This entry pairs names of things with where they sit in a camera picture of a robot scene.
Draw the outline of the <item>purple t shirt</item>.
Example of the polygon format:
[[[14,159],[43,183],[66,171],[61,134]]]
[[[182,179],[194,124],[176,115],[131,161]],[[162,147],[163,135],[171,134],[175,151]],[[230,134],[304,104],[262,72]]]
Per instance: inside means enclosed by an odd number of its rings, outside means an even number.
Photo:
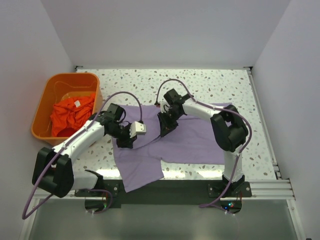
[[[126,192],[139,189],[162,178],[184,177],[182,170],[170,169],[163,173],[161,162],[169,164],[224,164],[223,150],[218,146],[209,122],[192,115],[183,115],[178,127],[168,135],[160,137],[154,105],[142,107],[125,105],[126,120],[132,123],[143,117],[146,134],[140,135],[133,148],[119,148],[112,139],[113,157]]]

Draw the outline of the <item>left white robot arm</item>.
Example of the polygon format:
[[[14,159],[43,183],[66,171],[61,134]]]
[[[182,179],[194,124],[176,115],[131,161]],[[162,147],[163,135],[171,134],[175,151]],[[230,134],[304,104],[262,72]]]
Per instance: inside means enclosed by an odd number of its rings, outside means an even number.
[[[72,190],[86,190],[99,196],[104,190],[103,176],[93,170],[75,171],[76,159],[93,143],[106,135],[116,140],[119,148],[133,148],[139,134],[146,133],[143,121],[123,125],[125,109],[110,104],[107,110],[94,113],[85,124],[64,142],[42,148],[36,157],[32,184],[48,193],[63,198]]]

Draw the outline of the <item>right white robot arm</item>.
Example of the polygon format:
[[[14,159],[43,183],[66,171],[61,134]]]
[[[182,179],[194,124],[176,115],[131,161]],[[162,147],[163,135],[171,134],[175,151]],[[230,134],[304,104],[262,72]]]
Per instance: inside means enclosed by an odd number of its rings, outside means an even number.
[[[160,136],[164,137],[175,130],[178,119],[183,115],[191,115],[209,122],[217,145],[223,150],[224,172],[222,174],[221,187],[223,192],[230,197],[235,196],[245,183],[245,175],[242,171],[242,148],[251,137],[250,127],[232,104],[226,107],[218,107],[212,104],[202,103],[192,95],[178,94],[175,89],[169,90],[164,95],[165,101],[156,101],[160,108],[157,114],[160,125]]]

